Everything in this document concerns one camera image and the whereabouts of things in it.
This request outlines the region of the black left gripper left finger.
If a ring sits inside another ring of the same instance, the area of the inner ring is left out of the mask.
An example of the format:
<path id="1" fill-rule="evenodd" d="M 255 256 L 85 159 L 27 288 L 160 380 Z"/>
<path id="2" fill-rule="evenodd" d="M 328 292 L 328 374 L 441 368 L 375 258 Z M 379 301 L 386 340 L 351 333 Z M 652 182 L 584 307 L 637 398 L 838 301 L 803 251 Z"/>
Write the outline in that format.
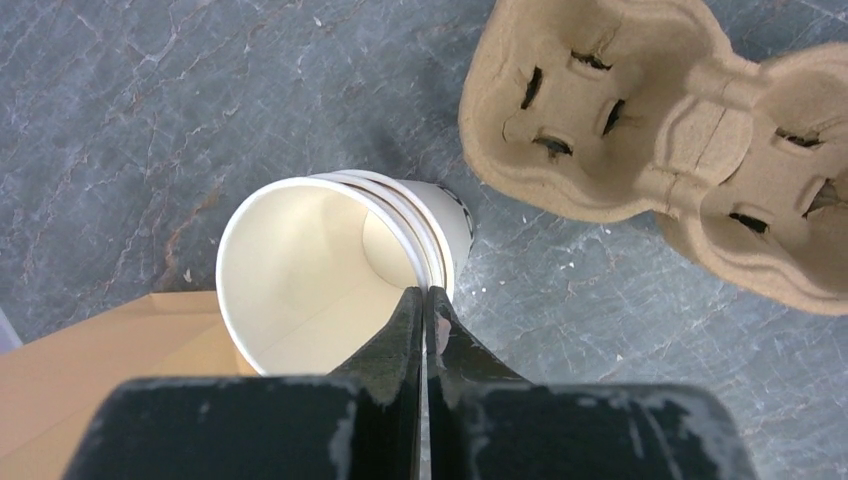
<path id="1" fill-rule="evenodd" d="M 417 479 L 420 463 L 424 294 L 402 293 L 387 323 L 330 372 L 361 386 L 352 479 Z"/>

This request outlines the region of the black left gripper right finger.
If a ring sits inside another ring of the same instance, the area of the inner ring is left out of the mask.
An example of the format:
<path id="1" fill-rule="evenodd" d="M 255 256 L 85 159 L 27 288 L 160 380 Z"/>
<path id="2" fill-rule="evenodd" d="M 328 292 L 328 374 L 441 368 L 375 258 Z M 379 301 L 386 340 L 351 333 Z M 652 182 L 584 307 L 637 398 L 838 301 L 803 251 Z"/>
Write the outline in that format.
<path id="1" fill-rule="evenodd" d="M 528 380 L 505 365 L 460 321 L 446 290 L 425 297 L 427 398 L 434 479 L 472 479 L 479 436 L 477 394 L 490 386 Z"/>

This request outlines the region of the white paper cup printed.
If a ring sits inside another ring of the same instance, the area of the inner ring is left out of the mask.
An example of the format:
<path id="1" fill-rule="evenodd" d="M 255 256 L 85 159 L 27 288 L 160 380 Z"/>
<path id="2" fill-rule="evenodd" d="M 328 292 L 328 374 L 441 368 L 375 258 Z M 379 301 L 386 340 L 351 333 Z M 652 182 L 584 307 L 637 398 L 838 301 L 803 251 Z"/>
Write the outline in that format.
<path id="1" fill-rule="evenodd" d="M 335 181 L 371 194 L 398 213 L 411 228 L 428 263 L 430 283 L 454 297 L 474 242 L 475 227 L 466 204 L 447 188 L 422 181 L 398 180 L 373 171 L 340 170 L 318 179 Z"/>

